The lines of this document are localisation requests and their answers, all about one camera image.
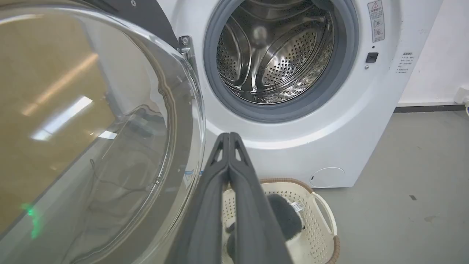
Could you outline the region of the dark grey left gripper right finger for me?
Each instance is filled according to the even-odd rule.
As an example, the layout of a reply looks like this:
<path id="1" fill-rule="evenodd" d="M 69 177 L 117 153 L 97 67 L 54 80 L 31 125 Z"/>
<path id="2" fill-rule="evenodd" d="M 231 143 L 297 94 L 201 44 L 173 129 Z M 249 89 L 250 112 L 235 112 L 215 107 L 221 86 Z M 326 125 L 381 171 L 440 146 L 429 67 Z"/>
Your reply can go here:
<path id="1" fill-rule="evenodd" d="M 228 173 L 236 194 L 236 264 L 291 264 L 280 226 L 265 197 L 247 149 L 229 134 Z"/>

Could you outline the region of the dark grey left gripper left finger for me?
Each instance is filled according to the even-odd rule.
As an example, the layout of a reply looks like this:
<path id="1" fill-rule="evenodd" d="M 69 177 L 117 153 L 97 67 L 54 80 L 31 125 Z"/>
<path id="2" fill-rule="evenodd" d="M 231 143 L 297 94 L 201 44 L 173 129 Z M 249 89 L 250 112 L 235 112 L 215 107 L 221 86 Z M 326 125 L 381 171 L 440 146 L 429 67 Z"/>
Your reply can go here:
<path id="1" fill-rule="evenodd" d="M 171 244 L 167 264 L 222 262 L 222 192 L 228 180 L 228 145 L 229 134 L 218 135 Z"/>

